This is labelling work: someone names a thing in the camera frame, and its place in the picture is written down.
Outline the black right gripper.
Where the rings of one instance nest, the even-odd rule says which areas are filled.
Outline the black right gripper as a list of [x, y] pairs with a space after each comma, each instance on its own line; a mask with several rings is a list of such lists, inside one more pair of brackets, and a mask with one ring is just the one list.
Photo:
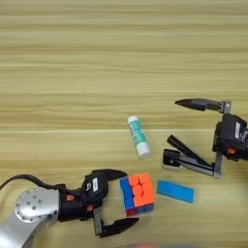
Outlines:
[[184, 167], [191, 171], [219, 178], [221, 176], [223, 157], [236, 162], [239, 160], [248, 161], [248, 122], [235, 114], [231, 114], [231, 101], [218, 102], [196, 98], [182, 99], [175, 103], [188, 109], [200, 111], [210, 109], [223, 114], [222, 120], [216, 124], [214, 132], [212, 145], [212, 150], [216, 153], [214, 172], [210, 165], [201, 164], [194, 158], [181, 155], [178, 151], [169, 149], [164, 150], [164, 166], [174, 169]]

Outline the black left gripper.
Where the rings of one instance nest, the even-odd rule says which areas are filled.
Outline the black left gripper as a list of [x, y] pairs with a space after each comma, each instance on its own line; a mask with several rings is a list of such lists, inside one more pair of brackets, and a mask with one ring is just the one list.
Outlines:
[[[108, 181], [126, 177], [127, 173], [122, 170], [104, 169], [93, 170], [103, 173]], [[116, 220], [113, 224], [103, 226], [100, 216], [100, 207], [103, 204], [105, 192], [98, 191], [77, 191], [77, 195], [62, 194], [60, 198], [58, 220], [67, 222], [73, 220], [86, 221], [94, 220], [95, 234], [99, 237], [108, 237], [120, 234], [131, 228], [139, 221], [139, 218], [124, 218]]]

